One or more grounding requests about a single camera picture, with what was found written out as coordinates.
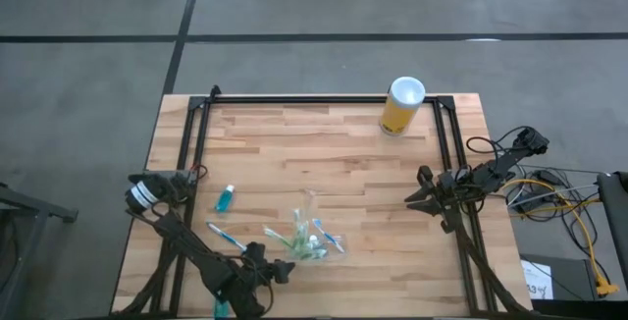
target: black metal frame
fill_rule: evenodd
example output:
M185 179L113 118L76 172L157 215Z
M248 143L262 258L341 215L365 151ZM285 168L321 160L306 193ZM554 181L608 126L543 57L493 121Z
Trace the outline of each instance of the black metal frame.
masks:
M0 203L11 206L8 210L5 210L7 213L19 213L23 216L31 216L34 219L26 238L26 243L20 247L19 254L16 255L18 258L16 266L11 275L9 275L3 292L0 293L0 319L16 319L21 297L26 290L28 269L32 263L48 218L58 217L64 223L73 223L77 219L79 211L26 196L2 184L0 184Z
M201 164L203 155L203 146L205 135L209 123L209 111L211 104L311 104L311 103L385 103L387 96L382 95L251 95L251 96L223 96L218 86L214 86L209 96L191 96L188 101L187 114L183 126L183 136L181 149L179 153L179 160L177 163L177 169L185 169L185 161L188 154L189 140L191 137L192 124L194 121L194 115L197 110L202 109L201 122L198 128L198 138L196 142L196 149L194 151L193 165ZM443 118L443 109L447 110L451 130L453 134L453 141L457 160L460 167L466 165L466 156L462 145L462 135L460 132L460 126L456 116L455 103L452 96L439 95L439 96L427 96L424 103L432 105L434 110L434 117L436 121L437 134L439 138L439 147L441 156L443 159L443 167L445 170L451 170L451 157L449 155L449 149L447 145L447 137L445 132L445 121ZM195 200L192 199L186 203L185 211L183 214L183 221L187 226L190 226L193 216ZM469 221L471 224L471 238L478 247L479 252L486 258L486 251L484 247L484 240L482 238L482 230L480 228L480 221L478 218L475 204L469 204ZM485 299L487 300L487 310L480 310L478 307L478 299L476 296L475 285L473 282L473 275L471 271L471 263L469 262L469 255L463 245L459 242L459 237L456 236L456 242L458 246L458 255L460 259L460 268L462 273L462 282L467 297L467 305L470 315L486 314L487 312L493 313L497 311L497 303L495 295L491 288L483 279L483 289ZM164 262L164 255L167 253L168 246L162 244L162 250L160 253L160 263ZM133 318L159 318L159 317L177 317L179 312L179 302L181 300L181 291L183 287L183 270L184 270L184 257L181 255L178 257L177 266L175 268L174 281L172 286L170 304L168 310L162 310L162 297L163 297L163 284L158 288L157 293L151 299L149 312L135 315Z

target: white sticker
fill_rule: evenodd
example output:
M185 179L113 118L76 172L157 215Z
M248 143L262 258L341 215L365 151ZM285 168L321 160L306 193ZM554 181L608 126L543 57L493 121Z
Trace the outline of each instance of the white sticker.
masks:
M551 267L521 260L531 299L553 299L551 290Z

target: white lid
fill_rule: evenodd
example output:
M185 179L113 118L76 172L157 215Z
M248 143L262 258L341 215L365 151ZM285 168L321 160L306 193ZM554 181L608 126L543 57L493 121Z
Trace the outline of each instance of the white lid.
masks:
M392 83L391 95L398 106L416 108L425 98L425 87L416 78L401 77Z

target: small blue bottle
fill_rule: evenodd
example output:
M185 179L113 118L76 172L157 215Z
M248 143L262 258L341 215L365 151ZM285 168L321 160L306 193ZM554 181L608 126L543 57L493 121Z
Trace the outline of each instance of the small blue bottle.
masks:
M229 205L232 202L232 197L234 196L234 186L228 185L223 193L218 197L218 201L216 202L216 211L218 212L227 212Z

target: black floor line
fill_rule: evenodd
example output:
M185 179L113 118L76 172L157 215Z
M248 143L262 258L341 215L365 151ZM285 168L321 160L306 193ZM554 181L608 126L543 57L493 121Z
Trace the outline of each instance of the black floor line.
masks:
M280 42L377 42L377 41L541 41L622 40L628 32L575 33L319 33L319 34L198 34L189 43L280 43Z
M179 34L177 35L177 42L175 42L173 56L171 57L170 65L168 66L168 73L166 74L166 80L164 81L162 95L171 94L175 89L177 73L179 72L179 65L181 64L183 48L185 47L185 38L187 37L187 32L189 31L189 24L192 21L192 14L194 13L195 4L196 0L187 0L187 2L185 3L185 9L183 11L181 25L179 26Z
M176 35L0 35L0 43L168 43Z

